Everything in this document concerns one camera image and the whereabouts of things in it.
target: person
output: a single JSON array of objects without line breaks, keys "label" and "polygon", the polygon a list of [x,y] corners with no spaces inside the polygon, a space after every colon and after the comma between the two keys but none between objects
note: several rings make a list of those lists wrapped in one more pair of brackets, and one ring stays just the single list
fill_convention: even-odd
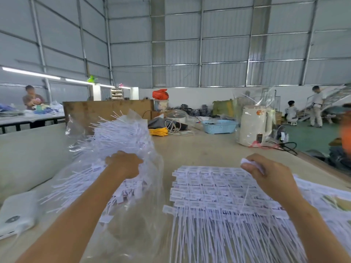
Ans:
[{"label": "person", "polygon": [[288,108],[285,109],[285,119],[288,122],[297,122],[298,118],[296,116],[298,109],[295,107],[295,101],[288,101]]},{"label": "person", "polygon": [[[44,102],[44,98],[41,95],[35,93],[35,89],[33,86],[27,85],[26,92],[27,92],[27,95],[23,96],[22,100],[24,105],[27,106],[27,110],[34,110],[35,105],[38,105]],[[45,126],[44,120],[39,120],[39,121],[34,121],[29,123],[30,129],[43,127],[43,126]]]},{"label": "person", "polygon": [[317,128],[322,128],[322,106],[325,101],[325,95],[320,90],[319,86],[314,86],[312,88],[313,92],[315,93],[312,97],[312,105],[311,105],[311,124],[309,126],[314,126],[314,121],[317,119]]},{"label": "person", "polygon": [[35,93],[35,89],[33,86],[26,86],[27,95],[23,96],[22,100],[25,106],[27,106],[27,110],[33,110],[35,105],[41,104],[44,102],[44,98]]},{"label": "person", "polygon": [[[261,189],[278,201],[289,214],[305,248],[309,263],[351,262],[317,209],[299,191],[287,166],[259,154],[247,157],[259,163],[243,163]],[[112,194],[126,178],[138,175],[143,161],[135,154],[119,151],[106,158],[107,167],[96,181],[20,256],[16,263],[78,263]]]}]

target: wooden board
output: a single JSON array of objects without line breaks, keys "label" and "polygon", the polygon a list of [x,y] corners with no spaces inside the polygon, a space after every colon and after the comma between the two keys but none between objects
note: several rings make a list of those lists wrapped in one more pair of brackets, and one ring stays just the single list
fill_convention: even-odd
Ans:
[{"label": "wooden board", "polygon": [[143,119],[151,119],[153,100],[127,100],[127,101],[74,101],[63,102],[66,122],[69,117],[77,125],[84,127],[89,134],[93,132],[91,123],[105,120],[114,120],[114,112],[118,115],[128,114],[129,110],[135,111]]}]

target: clear plastic bag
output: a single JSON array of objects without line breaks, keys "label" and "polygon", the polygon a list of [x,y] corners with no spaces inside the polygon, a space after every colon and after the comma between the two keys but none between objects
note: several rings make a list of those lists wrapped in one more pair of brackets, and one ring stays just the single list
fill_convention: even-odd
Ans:
[{"label": "clear plastic bag", "polygon": [[244,146],[262,147],[271,140],[272,126],[275,124],[274,87],[260,87],[247,92],[235,100],[237,142]]},{"label": "clear plastic bag", "polygon": [[[67,134],[77,140],[81,139],[79,142],[75,141],[75,152],[79,153],[76,154],[77,158],[73,163],[53,178],[53,188],[61,190],[61,194],[55,195],[55,191],[51,192],[42,202],[45,202],[46,211],[64,209],[81,194],[84,186],[89,186],[93,180],[91,176],[97,177],[103,170],[105,157],[118,150],[137,154],[144,161],[139,165],[137,176],[139,181],[140,178],[143,180],[141,190],[137,190],[138,187],[133,190],[124,189],[121,193],[122,198],[115,197],[114,194],[100,218],[81,262],[155,262],[158,250],[163,245],[162,233],[166,225],[166,215],[162,212],[165,203],[163,159],[154,148],[147,122],[134,111],[129,111],[127,116],[116,118],[115,124],[120,128],[115,127],[116,135],[108,138],[107,128],[104,129],[98,123],[95,125],[95,134],[86,136],[84,140],[82,137],[85,137],[86,133],[78,131],[84,128],[71,121]],[[84,181],[77,178],[82,177],[77,174],[89,168],[93,171],[85,172]],[[72,182],[76,183],[73,186],[74,190],[70,188]]]}]

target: fluorescent light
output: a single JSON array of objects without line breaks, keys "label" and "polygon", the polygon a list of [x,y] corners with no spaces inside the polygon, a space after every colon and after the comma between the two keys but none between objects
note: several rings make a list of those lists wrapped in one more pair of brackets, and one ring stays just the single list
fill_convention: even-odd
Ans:
[{"label": "fluorescent light", "polygon": [[75,80],[75,79],[65,79],[68,82],[74,82],[74,83],[79,83],[79,84],[86,84],[86,85],[94,85],[94,83],[90,83],[87,81],[83,81],[83,80]]},{"label": "fluorescent light", "polygon": [[57,79],[57,80],[61,79],[58,76],[50,76],[50,75],[34,73],[34,72],[29,72],[29,71],[23,71],[23,70],[19,70],[19,69],[8,68],[8,67],[3,67],[2,70],[9,71],[9,72],[14,72],[14,73],[20,73],[20,74],[24,74],[24,75],[46,77],[48,79]]},{"label": "fluorescent light", "polygon": [[106,87],[106,88],[112,88],[112,89],[114,89],[114,88],[115,88],[115,86],[103,85],[103,84],[100,84],[100,86],[101,86],[101,87]]}]

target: hand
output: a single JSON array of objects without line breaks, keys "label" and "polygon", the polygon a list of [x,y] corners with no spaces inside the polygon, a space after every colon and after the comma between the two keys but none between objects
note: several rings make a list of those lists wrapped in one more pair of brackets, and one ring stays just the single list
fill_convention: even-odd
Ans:
[{"label": "hand", "polygon": [[106,171],[122,175],[124,179],[132,179],[139,174],[139,164],[143,163],[136,154],[118,151],[111,157],[106,157]]},{"label": "hand", "polygon": [[272,199],[278,201],[285,209],[287,206],[304,201],[291,170],[287,166],[271,161],[257,153],[248,156],[247,159],[260,164],[265,174],[262,174],[257,167],[249,163],[243,163],[241,168],[249,172],[261,189]]}]

